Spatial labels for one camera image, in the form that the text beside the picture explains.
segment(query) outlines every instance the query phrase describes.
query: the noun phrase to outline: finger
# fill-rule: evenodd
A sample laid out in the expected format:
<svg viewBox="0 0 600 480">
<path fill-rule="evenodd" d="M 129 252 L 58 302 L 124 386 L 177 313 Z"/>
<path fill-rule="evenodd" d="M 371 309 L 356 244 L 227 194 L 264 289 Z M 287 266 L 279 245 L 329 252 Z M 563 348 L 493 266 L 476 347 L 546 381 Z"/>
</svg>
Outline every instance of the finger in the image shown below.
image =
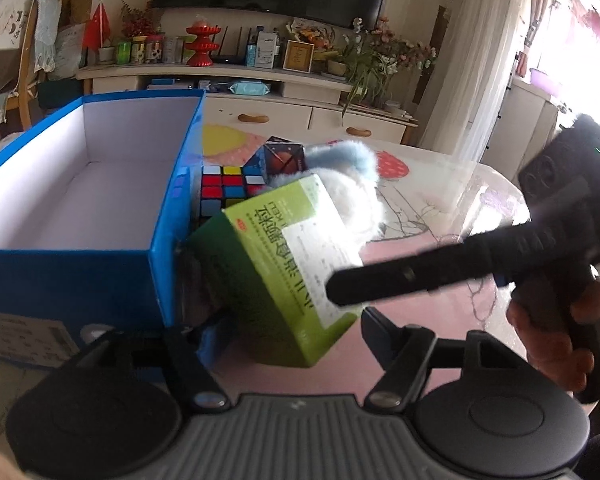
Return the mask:
<svg viewBox="0 0 600 480">
<path fill-rule="evenodd" d="M 577 323 L 593 323 L 600 319 L 600 278 L 591 283 L 583 295 L 571 305 L 571 315 Z"/>
<path fill-rule="evenodd" d="M 587 374 L 593 370 L 593 354 L 587 349 L 573 351 L 566 359 L 538 362 L 529 356 L 529 362 L 563 390 L 578 393 L 587 386 Z"/>
<path fill-rule="evenodd" d="M 573 348 L 571 339 L 565 332 L 545 332 L 529 321 L 524 308 L 511 302 L 507 310 L 507 319 L 516 329 L 516 333 L 526 351 L 538 362 L 565 359 Z"/>
</svg>

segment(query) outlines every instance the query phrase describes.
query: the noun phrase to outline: open cardboard box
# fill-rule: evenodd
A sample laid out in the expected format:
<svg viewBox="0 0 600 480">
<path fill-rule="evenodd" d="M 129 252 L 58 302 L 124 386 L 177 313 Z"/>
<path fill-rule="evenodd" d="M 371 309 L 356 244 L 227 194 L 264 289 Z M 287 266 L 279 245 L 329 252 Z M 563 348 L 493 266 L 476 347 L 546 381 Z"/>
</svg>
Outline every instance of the open cardboard box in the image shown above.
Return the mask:
<svg viewBox="0 0 600 480">
<path fill-rule="evenodd" d="M 173 251 L 198 210 L 203 95 L 85 96 L 0 152 L 0 357 L 57 366 L 100 325 L 182 320 Z"/>
</svg>

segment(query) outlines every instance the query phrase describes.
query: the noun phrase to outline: wooden drawer handle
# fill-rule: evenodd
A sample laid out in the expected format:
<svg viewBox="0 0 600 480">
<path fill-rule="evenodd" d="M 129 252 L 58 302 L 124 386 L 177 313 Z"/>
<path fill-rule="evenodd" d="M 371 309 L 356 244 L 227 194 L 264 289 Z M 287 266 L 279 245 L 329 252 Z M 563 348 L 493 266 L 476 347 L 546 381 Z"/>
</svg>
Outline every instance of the wooden drawer handle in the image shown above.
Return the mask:
<svg viewBox="0 0 600 480">
<path fill-rule="evenodd" d="M 247 115 L 240 114 L 238 115 L 238 120 L 241 123 L 259 123 L 264 124 L 269 122 L 269 116 L 266 115 Z"/>
<path fill-rule="evenodd" d="M 357 128 L 347 128 L 347 133 L 356 137 L 371 137 L 371 130 L 359 130 Z"/>
</svg>

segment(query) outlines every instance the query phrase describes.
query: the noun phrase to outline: red tiered stand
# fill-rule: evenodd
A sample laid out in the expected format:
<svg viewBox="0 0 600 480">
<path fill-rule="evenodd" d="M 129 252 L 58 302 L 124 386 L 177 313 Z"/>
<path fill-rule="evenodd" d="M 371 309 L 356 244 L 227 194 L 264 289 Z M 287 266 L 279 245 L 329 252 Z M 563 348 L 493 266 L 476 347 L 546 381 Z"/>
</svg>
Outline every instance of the red tiered stand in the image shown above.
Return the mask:
<svg viewBox="0 0 600 480">
<path fill-rule="evenodd" d="M 187 32 L 197 36 L 193 43 L 185 43 L 184 48 L 195 50 L 196 53 L 187 61 L 189 66 L 211 66 L 213 61 L 209 53 L 219 48 L 220 45 L 213 43 L 209 36 L 217 34 L 222 30 L 220 27 L 189 27 Z"/>
</svg>

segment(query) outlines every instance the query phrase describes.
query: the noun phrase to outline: white fluffy toy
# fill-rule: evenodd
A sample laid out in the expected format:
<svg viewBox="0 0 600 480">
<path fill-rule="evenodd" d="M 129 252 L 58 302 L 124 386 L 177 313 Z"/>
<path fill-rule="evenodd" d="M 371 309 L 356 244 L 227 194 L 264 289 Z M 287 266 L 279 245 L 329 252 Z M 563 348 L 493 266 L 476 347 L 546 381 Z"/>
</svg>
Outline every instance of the white fluffy toy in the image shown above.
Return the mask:
<svg viewBox="0 0 600 480">
<path fill-rule="evenodd" d="M 316 174 L 322 180 L 351 239 L 359 251 L 379 234 L 382 203 L 376 195 L 378 158 L 376 153 L 357 140 L 318 144 L 304 149 L 307 170 L 280 174 L 271 179 L 269 188 L 289 184 Z"/>
</svg>

